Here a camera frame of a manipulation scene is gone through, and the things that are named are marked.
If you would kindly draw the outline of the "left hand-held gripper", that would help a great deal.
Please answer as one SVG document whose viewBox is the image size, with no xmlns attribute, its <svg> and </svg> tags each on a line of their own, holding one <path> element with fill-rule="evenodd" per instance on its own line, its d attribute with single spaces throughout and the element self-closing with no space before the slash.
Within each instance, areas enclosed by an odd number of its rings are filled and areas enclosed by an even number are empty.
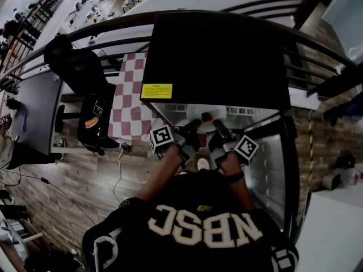
<svg viewBox="0 0 363 272">
<path fill-rule="evenodd" d="M 182 159 L 181 167 L 185 168 L 200 149 L 197 129 L 201 124 L 201 120 L 195 119 L 174 131 L 171 131 L 168 125 L 151 130 L 149 143 L 153 154 L 156 154 L 158 159 L 161 160 L 169 146 L 175 144 L 178 146 L 179 156 Z"/>
</svg>

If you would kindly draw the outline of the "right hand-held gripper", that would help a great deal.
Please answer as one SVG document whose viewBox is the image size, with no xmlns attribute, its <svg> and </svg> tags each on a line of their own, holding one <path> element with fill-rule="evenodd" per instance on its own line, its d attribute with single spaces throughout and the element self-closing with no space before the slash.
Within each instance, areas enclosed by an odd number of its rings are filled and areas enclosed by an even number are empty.
<svg viewBox="0 0 363 272">
<path fill-rule="evenodd" d="M 248 136 L 241 139 L 231 136 L 231 133 L 220 119 L 213 121 L 218 133 L 208 142 L 210 158 L 216 166 L 220 166 L 229 153 L 235 153 L 240 165 L 249 165 L 256 155 L 259 145 Z"/>
</svg>

